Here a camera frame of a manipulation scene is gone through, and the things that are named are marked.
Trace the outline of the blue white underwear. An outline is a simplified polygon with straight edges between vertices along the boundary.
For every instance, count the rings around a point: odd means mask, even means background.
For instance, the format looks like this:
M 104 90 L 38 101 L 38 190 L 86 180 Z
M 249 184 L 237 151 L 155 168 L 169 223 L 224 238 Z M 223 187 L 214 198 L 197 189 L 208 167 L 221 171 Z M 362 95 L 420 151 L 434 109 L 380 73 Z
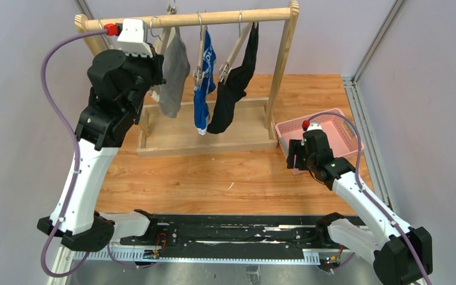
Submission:
M 208 29 L 205 31 L 204 47 L 202 51 L 202 83 L 199 86 L 194 87 L 194 124 L 198 133 L 200 135 L 205 135 L 210 119 L 207 95 L 216 89 L 213 69 L 217 59 Z

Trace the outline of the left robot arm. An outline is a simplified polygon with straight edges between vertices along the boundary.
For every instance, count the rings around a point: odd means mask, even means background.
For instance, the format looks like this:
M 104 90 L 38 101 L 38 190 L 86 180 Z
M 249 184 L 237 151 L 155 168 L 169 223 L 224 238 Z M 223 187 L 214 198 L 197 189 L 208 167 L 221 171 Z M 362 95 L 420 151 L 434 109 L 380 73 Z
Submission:
M 37 228 L 61 239 L 72 251 L 101 251 L 113 240 L 149 237 L 157 219 L 143 210 L 100 213 L 96 202 L 106 173 L 126 133 L 141 116 L 146 92 L 164 83 L 163 55 L 130 55 L 121 50 L 99 53 L 87 71 L 91 82 L 87 107 L 74 131 L 71 165 L 74 184 L 67 183 L 53 213 Z

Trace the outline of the wooden hanger of blue underwear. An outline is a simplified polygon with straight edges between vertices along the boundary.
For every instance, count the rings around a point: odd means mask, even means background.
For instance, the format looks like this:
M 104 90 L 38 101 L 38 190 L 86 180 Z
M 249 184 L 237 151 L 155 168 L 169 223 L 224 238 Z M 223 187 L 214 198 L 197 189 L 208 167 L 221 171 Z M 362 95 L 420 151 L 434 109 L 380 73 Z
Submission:
M 204 63 L 204 49 L 205 49 L 205 35 L 207 31 L 207 26 L 202 22 L 202 16 L 200 12 L 197 12 L 198 20 L 199 20 L 199 48 L 198 48 L 198 60 L 197 60 L 197 67 L 193 73 L 193 78 L 195 81 L 195 87 L 200 89 L 203 78 L 204 78 L 204 71 L 203 71 L 203 63 Z

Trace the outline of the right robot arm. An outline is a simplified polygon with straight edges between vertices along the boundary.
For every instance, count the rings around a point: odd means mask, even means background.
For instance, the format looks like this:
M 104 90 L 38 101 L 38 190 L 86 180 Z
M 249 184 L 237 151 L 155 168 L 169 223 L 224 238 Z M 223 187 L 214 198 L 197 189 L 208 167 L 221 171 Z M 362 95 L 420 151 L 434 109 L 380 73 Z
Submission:
M 334 155 L 323 130 L 309 129 L 301 139 L 290 139 L 287 167 L 312 173 L 348 203 L 367 227 L 362 230 L 341 214 L 331 213 L 318 225 L 324 243 L 349 248 L 373 267 L 382 284 L 430 282 L 430 233 L 424 227 L 411 226 L 381 202 L 356 168 Z

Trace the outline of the wooden hanger of grey underwear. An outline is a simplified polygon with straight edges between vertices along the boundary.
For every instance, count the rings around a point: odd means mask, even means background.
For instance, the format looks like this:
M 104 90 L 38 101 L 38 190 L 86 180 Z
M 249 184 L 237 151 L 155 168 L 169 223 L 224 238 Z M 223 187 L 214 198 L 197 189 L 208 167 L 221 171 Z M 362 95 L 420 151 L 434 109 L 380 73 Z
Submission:
M 168 1 L 166 9 L 167 9 L 167 12 L 168 12 L 169 15 L 177 13 L 177 7 L 175 6 L 175 3 L 176 3 L 176 1 L 173 1 L 173 4 L 171 4 L 171 1 Z M 153 16 L 152 19 L 150 20 L 150 28 L 149 28 L 149 30 L 150 30 L 150 34 L 151 34 L 152 37 L 157 37 L 158 38 L 156 43 L 155 43 L 155 45 L 154 45 L 155 51 L 158 54 L 164 55 L 164 53 L 165 53 L 165 51 L 167 49 L 168 42 L 169 42 L 171 28 L 170 27 L 163 28 L 162 29 L 162 33 L 160 35 L 154 35 L 153 34 L 153 20 L 155 18 L 157 18 L 157 16 Z M 162 92 L 162 88 L 161 88 L 160 85 L 153 86 L 152 89 L 151 89 L 151 98 L 157 104 L 160 103 L 161 92 Z

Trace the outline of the grey underwear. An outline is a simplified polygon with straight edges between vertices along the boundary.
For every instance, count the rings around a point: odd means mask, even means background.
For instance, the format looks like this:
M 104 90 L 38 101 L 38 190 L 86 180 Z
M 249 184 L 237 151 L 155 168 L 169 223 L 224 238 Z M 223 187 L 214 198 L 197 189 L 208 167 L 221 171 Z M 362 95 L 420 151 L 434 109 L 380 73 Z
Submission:
M 172 30 L 164 54 L 163 72 L 166 83 L 160 86 L 159 107 L 164 116 L 177 117 L 181 108 L 186 78 L 191 66 L 179 27 Z

